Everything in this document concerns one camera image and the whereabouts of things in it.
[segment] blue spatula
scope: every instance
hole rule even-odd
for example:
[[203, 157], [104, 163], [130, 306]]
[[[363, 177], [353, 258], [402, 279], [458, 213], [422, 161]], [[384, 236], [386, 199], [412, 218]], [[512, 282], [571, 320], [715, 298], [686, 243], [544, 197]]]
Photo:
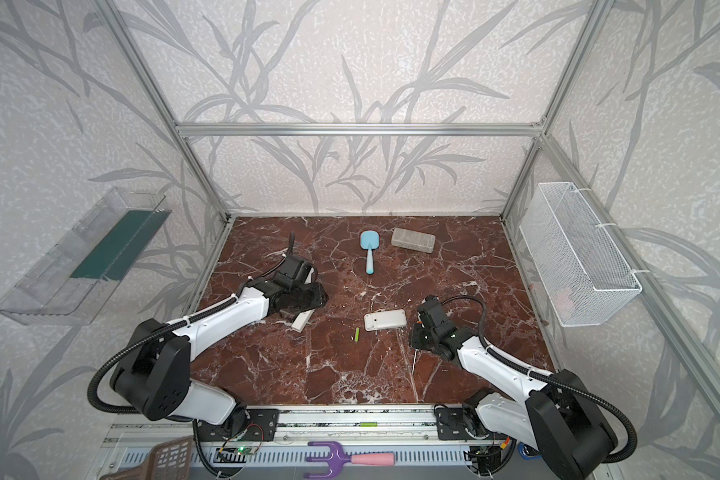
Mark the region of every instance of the blue spatula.
[[378, 248], [378, 232], [366, 230], [360, 234], [360, 246], [368, 251], [368, 258], [365, 261], [365, 273], [373, 274], [373, 249]]

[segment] brown marble surface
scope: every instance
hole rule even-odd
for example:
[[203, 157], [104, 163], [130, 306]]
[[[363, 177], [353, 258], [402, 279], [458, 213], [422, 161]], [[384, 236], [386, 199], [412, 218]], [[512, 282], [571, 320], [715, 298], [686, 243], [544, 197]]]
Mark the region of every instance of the brown marble surface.
[[[434, 252], [391, 245], [396, 226], [436, 236]], [[376, 230], [375, 273], [365, 273], [359, 235]], [[520, 274], [496, 216], [238, 218], [224, 245], [201, 308], [237, 291], [248, 275], [275, 265], [296, 232], [295, 253], [318, 268], [330, 296], [303, 332], [277, 314], [219, 341], [192, 363], [192, 376], [250, 405], [460, 402], [485, 380], [408, 346], [416, 307], [426, 295], [481, 296], [486, 338], [510, 354], [552, 370]], [[366, 332], [363, 316], [405, 309], [403, 329]], [[480, 307], [451, 302], [458, 326], [477, 328]], [[360, 338], [355, 342], [355, 327]]]

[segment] brown slotted scoop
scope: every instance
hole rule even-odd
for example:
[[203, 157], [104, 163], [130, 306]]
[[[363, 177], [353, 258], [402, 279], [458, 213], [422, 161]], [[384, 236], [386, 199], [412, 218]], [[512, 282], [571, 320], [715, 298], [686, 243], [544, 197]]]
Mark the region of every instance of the brown slotted scoop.
[[155, 445], [141, 465], [99, 480], [186, 480], [190, 476], [192, 437]]

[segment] mesh basket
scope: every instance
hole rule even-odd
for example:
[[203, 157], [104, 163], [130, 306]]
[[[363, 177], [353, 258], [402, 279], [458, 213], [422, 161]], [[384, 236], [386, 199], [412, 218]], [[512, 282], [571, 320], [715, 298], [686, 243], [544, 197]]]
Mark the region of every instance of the mesh basket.
[[571, 182], [538, 184], [520, 232], [562, 326], [600, 325], [643, 289]]

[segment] leaf pattern wallpaper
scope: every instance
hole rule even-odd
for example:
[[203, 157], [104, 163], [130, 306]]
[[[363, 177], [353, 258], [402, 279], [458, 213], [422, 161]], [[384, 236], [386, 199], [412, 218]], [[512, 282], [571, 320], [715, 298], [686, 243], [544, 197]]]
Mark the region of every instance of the leaf pattern wallpaper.
[[173, 213], [89, 326], [0, 315], [0, 480], [85, 476], [114, 417], [87, 404], [91, 373], [138, 322], [182, 313], [222, 228], [93, 10], [0, 0], [0, 296], [111, 187]]
[[[116, 4], [180, 121], [336, 123], [538, 121], [590, 7], [589, 0]], [[493, 192], [509, 191], [529, 144], [192, 139], [230, 211], [264, 214], [498, 214], [504, 197]]]
[[[552, 133], [720, 365], [720, 2], [615, 5]], [[518, 226], [559, 180], [542, 155], [508, 218], [558, 360], [638, 426], [625, 478], [720, 478], [720, 423], [642, 302], [557, 323]]]

